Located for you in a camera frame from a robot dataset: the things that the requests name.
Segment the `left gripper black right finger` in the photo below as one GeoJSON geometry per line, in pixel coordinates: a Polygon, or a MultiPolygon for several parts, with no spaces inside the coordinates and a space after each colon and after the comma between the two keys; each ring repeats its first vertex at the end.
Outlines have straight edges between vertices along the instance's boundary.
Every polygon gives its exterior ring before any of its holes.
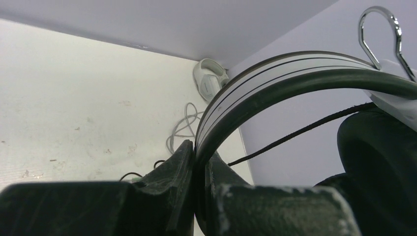
{"type": "Polygon", "coordinates": [[[230,229],[225,200],[232,186],[248,185],[226,162],[215,152],[205,166],[205,204],[204,220],[207,236],[225,235],[230,229]]]}

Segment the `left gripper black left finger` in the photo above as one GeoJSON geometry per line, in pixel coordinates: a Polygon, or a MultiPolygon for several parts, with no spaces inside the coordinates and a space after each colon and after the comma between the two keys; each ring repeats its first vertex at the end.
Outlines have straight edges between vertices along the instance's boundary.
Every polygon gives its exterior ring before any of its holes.
{"type": "Polygon", "coordinates": [[[193,165],[193,143],[185,140],[170,158],[132,184],[139,236],[193,235],[193,165]]]}

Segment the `black and white headphones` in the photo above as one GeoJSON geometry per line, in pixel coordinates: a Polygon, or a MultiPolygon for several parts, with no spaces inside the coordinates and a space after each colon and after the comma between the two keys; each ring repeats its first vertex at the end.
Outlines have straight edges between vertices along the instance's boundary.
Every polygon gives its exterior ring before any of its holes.
{"type": "Polygon", "coordinates": [[[232,186],[225,236],[414,236],[417,80],[384,7],[358,25],[363,61],[326,51],[264,60],[211,101],[193,143],[194,220],[205,234],[205,166],[232,186]]]}

